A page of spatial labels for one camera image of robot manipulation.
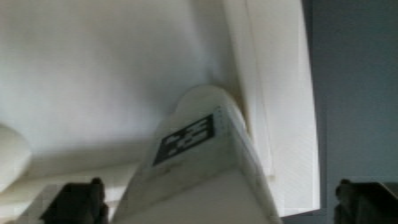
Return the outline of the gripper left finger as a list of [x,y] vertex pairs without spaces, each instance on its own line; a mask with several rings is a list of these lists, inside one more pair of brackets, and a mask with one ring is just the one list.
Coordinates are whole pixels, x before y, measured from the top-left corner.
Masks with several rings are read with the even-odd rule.
[[104,184],[95,177],[88,183],[67,183],[38,217],[44,224],[108,224]]

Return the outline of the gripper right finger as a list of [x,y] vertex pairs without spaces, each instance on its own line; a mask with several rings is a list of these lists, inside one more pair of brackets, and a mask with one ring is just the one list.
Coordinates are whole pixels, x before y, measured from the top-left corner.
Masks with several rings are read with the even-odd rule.
[[333,224],[398,224],[398,182],[351,182],[335,188]]

